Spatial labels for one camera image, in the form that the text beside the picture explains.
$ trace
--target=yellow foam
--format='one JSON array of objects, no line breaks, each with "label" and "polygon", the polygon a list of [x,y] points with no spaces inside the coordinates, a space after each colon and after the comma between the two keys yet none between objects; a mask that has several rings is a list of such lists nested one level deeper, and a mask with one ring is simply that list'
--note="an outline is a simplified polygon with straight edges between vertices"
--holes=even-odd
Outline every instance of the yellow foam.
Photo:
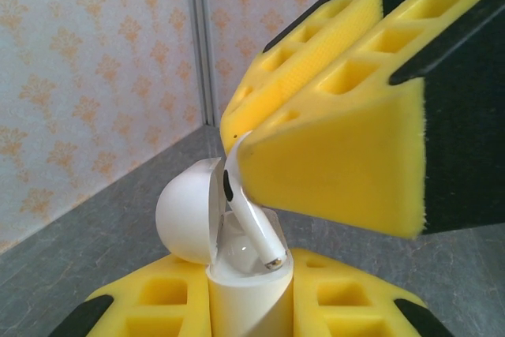
[{"label": "yellow foam", "polygon": [[[292,254],[295,336],[418,336],[393,302],[403,298],[425,307],[417,296],[325,256],[303,249]],[[88,299],[104,294],[114,302],[89,337],[211,336],[203,265],[169,255]]]},{"label": "yellow foam", "polygon": [[[238,149],[248,195],[268,207],[419,234],[424,80],[388,79],[478,1],[405,0],[266,119],[255,116],[270,102],[260,93],[244,103],[246,113],[234,104],[222,125],[256,125]],[[222,129],[225,144],[236,130]]]},{"label": "yellow foam", "polygon": [[205,267],[169,255],[112,282],[88,299],[114,302],[88,337],[210,337]]},{"label": "yellow foam", "polygon": [[294,260],[294,336],[419,336],[394,304],[417,296],[336,260],[303,249]]},{"label": "yellow foam", "polygon": [[362,37],[382,12],[381,0],[330,0],[256,56],[221,121],[226,151]]}]

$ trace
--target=gray floor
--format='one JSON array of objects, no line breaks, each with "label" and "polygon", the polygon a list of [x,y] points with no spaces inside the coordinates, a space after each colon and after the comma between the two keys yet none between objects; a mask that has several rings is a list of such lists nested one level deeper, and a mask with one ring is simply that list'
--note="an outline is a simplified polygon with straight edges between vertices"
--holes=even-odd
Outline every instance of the gray floor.
[{"label": "gray floor", "polygon": [[[0,256],[0,335],[47,336],[93,290],[166,254],[158,195],[198,159],[223,155],[204,127]],[[368,271],[423,298],[456,335],[505,335],[505,224],[406,241],[280,212],[290,247]]]}]

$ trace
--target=yellow foam pad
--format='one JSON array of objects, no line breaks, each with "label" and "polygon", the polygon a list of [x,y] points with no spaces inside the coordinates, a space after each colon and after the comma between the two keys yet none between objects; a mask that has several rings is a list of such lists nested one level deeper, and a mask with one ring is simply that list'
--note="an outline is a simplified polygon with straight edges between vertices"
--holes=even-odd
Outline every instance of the yellow foam pad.
[{"label": "yellow foam pad", "polygon": [[382,14],[381,0],[330,0],[257,55],[223,114],[220,129],[226,151],[362,37]]},{"label": "yellow foam pad", "polygon": [[205,267],[174,255],[90,295],[114,298],[88,337],[210,337]]},{"label": "yellow foam pad", "polygon": [[[294,335],[419,336],[394,304],[415,295],[303,249],[294,258]],[[95,291],[113,303],[88,337],[211,336],[205,266],[169,255]]]},{"label": "yellow foam pad", "polygon": [[419,336],[394,300],[420,298],[336,260],[295,249],[294,336]]},{"label": "yellow foam pad", "polygon": [[[247,194],[268,207],[419,234],[424,81],[388,80],[478,1],[405,0],[266,119],[255,114],[263,114],[267,96],[246,102],[247,113],[234,103],[223,125],[257,124],[238,149]],[[232,133],[222,129],[225,143]]]}]

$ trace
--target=charging case lid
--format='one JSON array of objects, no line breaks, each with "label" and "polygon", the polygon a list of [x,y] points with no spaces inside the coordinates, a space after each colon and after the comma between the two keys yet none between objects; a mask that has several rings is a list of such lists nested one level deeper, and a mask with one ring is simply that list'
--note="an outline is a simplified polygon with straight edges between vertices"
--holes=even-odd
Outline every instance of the charging case lid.
[{"label": "charging case lid", "polygon": [[202,159],[175,177],[156,205],[156,229],[162,243],[176,256],[196,264],[214,262],[226,198],[224,164]]}]

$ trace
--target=earbud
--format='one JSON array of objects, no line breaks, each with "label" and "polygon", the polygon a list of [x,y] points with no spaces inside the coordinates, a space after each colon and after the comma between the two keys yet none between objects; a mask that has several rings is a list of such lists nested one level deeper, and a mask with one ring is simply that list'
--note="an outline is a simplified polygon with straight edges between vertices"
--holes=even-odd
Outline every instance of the earbud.
[{"label": "earbud", "polygon": [[248,133],[244,134],[235,143],[226,159],[223,175],[224,192],[238,222],[260,256],[261,262],[269,270],[276,270],[287,259],[286,248],[261,207],[250,201],[242,188],[237,149],[247,135]]}]

